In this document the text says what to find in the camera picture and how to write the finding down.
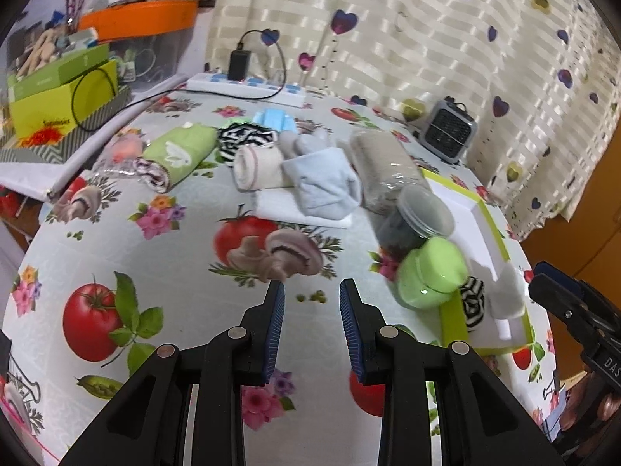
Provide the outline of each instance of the green towel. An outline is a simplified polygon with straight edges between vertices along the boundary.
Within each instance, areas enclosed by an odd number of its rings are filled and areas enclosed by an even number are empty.
[[[173,128],[151,142],[134,169],[153,190],[167,193],[211,154],[216,141],[215,128],[202,124]]]

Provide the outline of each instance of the white power strip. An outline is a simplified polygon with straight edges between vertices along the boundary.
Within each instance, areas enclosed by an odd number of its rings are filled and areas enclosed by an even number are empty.
[[[274,94],[280,86],[271,85],[263,79],[250,78],[243,82],[236,82],[228,80],[224,73],[199,73],[187,81],[187,88],[192,91],[207,91],[250,99]],[[298,85],[287,84],[280,93],[266,101],[290,107],[302,107],[306,102],[306,89]]]

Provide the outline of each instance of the green jar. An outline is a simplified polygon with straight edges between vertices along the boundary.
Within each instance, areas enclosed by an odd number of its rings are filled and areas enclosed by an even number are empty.
[[[466,283],[468,267],[460,249],[434,236],[410,252],[397,270],[401,299],[414,308],[433,308],[445,303]]]

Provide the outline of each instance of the silver rivet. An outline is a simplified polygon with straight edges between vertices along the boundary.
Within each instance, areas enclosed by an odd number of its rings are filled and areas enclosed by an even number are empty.
[[[240,338],[244,338],[244,336],[246,336],[246,329],[240,325],[236,325],[235,327],[229,329],[229,338],[238,340]]]
[[[466,355],[470,352],[470,346],[466,342],[455,342],[451,345],[453,352],[459,355]]]
[[[157,349],[157,355],[162,358],[170,357],[175,353],[173,345],[160,345]]]
[[[385,325],[381,327],[380,334],[384,338],[395,338],[399,334],[399,330],[393,325]]]

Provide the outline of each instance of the orange lid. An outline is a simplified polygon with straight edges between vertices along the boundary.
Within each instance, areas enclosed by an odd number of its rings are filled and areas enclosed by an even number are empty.
[[[149,37],[194,26],[197,0],[156,0],[110,7],[86,14],[78,30],[95,28],[100,42]]]

